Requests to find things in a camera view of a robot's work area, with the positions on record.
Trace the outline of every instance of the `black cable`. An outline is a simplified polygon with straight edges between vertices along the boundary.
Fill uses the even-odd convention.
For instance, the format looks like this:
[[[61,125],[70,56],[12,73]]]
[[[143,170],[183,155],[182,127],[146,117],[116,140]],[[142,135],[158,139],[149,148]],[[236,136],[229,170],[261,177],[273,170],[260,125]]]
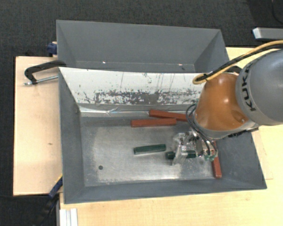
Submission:
[[[280,23],[280,24],[283,25],[283,22],[280,21],[280,20],[277,18],[277,16],[275,15],[274,0],[271,0],[271,4],[272,4],[272,14],[273,14],[274,19],[275,19],[278,23]]]
[[[265,48],[262,48],[262,49],[259,49],[257,50],[256,52],[253,52],[253,53],[250,53],[250,54],[245,54],[245,55],[241,55],[241,56],[238,56],[228,62],[226,62],[225,64],[223,64],[222,66],[220,66],[218,69],[208,73],[208,74],[204,74],[203,76],[197,78],[196,81],[201,81],[201,80],[206,80],[208,77],[211,77],[212,75],[218,73],[219,71],[229,67],[230,65],[233,65],[243,59],[246,59],[248,57],[251,57],[255,54],[258,54],[258,53],[261,53],[263,51],[266,51],[266,50],[270,50],[270,49],[273,49],[273,48],[283,48],[283,44],[275,44],[275,45],[271,45],[271,46],[268,46],[268,47],[265,47]]]
[[[185,112],[185,117],[186,117],[186,119],[187,119],[189,125],[190,125],[195,131],[197,131],[197,133],[199,133],[199,134],[201,135],[202,139],[204,139],[203,141],[204,141],[204,143],[206,144],[206,146],[207,146],[207,148],[208,148],[208,154],[209,154],[209,155],[211,155],[211,150],[210,150],[210,147],[209,147],[209,145],[208,145],[208,142],[213,146],[213,148],[214,148],[214,150],[215,150],[215,153],[218,153],[218,150],[217,150],[216,146],[214,145],[214,143],[213,143],[210,139],[208,139],[208,138],[198,129],[198,127],[196,126],[196,124],[195,124],[193,121],[190,120],[190,116],[193,114],[193,112],[195,111],[195,109],[196,109],[196,104],[192,104],[192,105],[190,105],[190,106],[187,108],[187,110],[186,110],[186,112]]]

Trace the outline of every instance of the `black carpet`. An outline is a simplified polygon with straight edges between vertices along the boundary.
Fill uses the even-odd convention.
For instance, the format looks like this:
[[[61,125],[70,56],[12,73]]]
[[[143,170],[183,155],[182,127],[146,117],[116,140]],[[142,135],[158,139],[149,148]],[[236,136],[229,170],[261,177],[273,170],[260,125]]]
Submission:
[[[13,190],[13,57],[47,56],[56,19],[218,28],[227,46],[255,46],[254,27],[283,27],[283,0],[0,0],[1,195]],[[45,203],[0,197],[0,226],[31,226]]]

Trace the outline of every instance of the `orange block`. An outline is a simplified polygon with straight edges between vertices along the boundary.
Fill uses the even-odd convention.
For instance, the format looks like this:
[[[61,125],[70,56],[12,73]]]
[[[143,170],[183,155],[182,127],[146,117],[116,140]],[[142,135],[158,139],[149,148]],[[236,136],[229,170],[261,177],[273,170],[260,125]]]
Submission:
[[[167,118],[167,119],[145,119],[145,120],[132,120],[131,127],[154,127],[154,126],[174,126],[176,125],[175,118]]]
[[[178,121],[187,121],[185,114],[159,111],[159,110],[150,110],[149,116],[150,117],[157,117],[157,118],[175,118]]]

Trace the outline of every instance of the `cable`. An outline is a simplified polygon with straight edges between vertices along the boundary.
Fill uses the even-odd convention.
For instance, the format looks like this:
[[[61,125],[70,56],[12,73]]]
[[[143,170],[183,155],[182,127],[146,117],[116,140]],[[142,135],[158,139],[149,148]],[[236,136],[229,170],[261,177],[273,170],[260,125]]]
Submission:
[[[272,14],[273,14],[274,19],[275,19],[278,23],[280,23],[280,24],[283,25],[283,22],[280,21],[280,20],[277,18],[277,16],[275,15],[274,0],[271,0],[271,4],[272,4]]]
[[[210,140],[208,139],[196,126],[196,124],[194,123],[194,121],[191,121],[190,120],[190,116],[193,114],[193,112],[195,111],[196,109],[196,104],[192,104],[190,105],[186,112],[185,112],[185,116],[186,116],[186,119],[189,123],[189,125],[195,130],[197,131],[198,134],[200,134],[200,136],[202,137],[204,143],[206,144],[207,148],[208,148],[208,154],[211,155],[211,150],[210,150],[210,147],[209,147],[209,144],[208,142],[213,146],[214,150],[215,150],[215,155],[217,156],[218,154],[218,150],[217,150],[217,147],[215,146],[215,144]]]
[[[197,76],[195,76],[195,78],[193,79],[193,84],[202,84],[204,82],[207,82],[215,77],[217,77],[219,74],[223,73],[224,71],[228,70],[229,68],[231,68],[235,63],[246,59],[250,56],[253,56],[255,54],[261,53],[265,50],[269,50],[269,49],[273,49],[273,48],[282,48],[283,47],[283,40],[278,40],[278,41],[273,41],[273,42],[269,42],[266,44],[262,44],[252,50],[250,50],[249,52],[236,57],[235,59],[232,59],[230,61],[228,61],[227,63],[225,63],[224,65],[222,65],[221,67],[219,67],[218,69],[206,74],[206,73],[201,73]]]
[[[0,198],[5,198],[5,199],[10,199],[10,200],[14,200],[14,199],[21,199],[21,198],[34,198],[34,197],[46,197],[46,194],[40,194],[40,195],[19,195],[19,196],[7,196],[7,195],[1,195],[0,194]]]

